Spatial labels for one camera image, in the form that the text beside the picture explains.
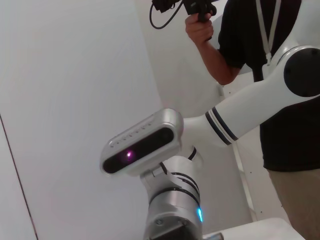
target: handheld device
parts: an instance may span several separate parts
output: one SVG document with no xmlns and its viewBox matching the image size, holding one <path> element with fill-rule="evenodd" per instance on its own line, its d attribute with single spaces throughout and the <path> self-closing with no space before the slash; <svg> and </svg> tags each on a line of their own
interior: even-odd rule
<svg viewBox="0 0 320 240">
<path fill-rule="evenodd" d="M 164 13 L 169 9 L 174 8 L 176 6 L 176 3 L 178 3 L 179 1 L 180 0 L 152 0 L 149 14 L 151 25 L 158 30 L 165 28 L 176 16 L 182 5 L 184 5 L 188 15 L 199 14 L 198 20 L 202 23 L 205 23 L 207 21 L 206 14 L 211 14 L 211 16 L 215 16 L 217 14 L 217 8 L 212 3 L 218 0 L 182 0 L 177 10 L 163 26 L 155 26 L 152 20 L 153 8 L 155 8 L 157 11 L 160 11 L 161 13 Z"/>
</svg>

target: lanyard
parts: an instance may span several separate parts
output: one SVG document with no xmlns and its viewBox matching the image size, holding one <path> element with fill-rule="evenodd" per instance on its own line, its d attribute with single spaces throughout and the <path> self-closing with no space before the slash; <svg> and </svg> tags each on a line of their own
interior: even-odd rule
<svg viewBox="0 0 320 240">
<path fill-rule="evenodd" d="M 271 63 L 271 59 L 272 59 L 271 50 L 274 45 L 277 22 L 278 22 L 279 13 L 280 13 L 280 7 L 281 7 L 281 0 L 276 0 L 276 3 L 275 3 L 275 9 L 274 9 L 274 14 L 273 14 L 273 20 L 272 20 L 272 25 L 271 25 L 271 30 L 270 30 L 269 41 L 267 38 L 265 21 L 264 21 L 264 16 L 262 13 L 262 8 L 261 8 L 261 0 L 255 0 L 255 1 L 256 1 L 256 9 L 258 12 L 260 31 L 261 31 L 261 36 L 262 36 L 263 49 L 265 52 L 267 65 L 269 66 Z"/>
</svg>

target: white table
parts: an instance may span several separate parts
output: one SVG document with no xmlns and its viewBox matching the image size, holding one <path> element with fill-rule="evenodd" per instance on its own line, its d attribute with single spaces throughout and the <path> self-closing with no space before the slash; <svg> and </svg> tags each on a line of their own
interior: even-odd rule
<svg viewBox="0 0 320 240">
<path fill-rule="evenodd" d="M 224 240 L 304 240 L 286 221 L 270 218 L 222 231 Z"/>
</svg>

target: black t-shirt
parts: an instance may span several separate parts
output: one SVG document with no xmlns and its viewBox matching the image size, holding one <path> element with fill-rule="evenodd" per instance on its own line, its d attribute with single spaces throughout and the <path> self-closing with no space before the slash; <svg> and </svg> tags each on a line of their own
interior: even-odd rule
<svg viewBox="0 0 320 240">
<path fill-rule="evenodd" d="M 269 38 L 276 0 L 261 0 L 261 6 Z M 282 0 L 272 55 L 289 36 L 300 6 L 301 0 Z M 247 64 L 253 70 L 254 81 L 263 80 L 262 66 L 267 60 L 255 0 L 228 0 L 219 44 L 229 66 L 242 68 Z M 320 169 L 320 97 L 281 110 L 260 126 L 260 139 L 266 169 Z"/>
</svg>

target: sleeve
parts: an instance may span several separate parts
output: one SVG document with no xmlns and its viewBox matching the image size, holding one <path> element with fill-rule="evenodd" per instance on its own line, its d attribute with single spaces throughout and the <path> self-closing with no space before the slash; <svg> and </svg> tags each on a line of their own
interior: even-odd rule
<svg viewBox="0 0 320 240">
<path fill-rule="evenodd" d="M 221 30 L 218 37 L 220 45 L 219 52 L 226 63 L 233 68 L 241 69 L 246 63 L 244 48 L 239 37 L 237 26 L 239 11 L 236 0 L 228 0 L 221 23 Z"/>
</svg>

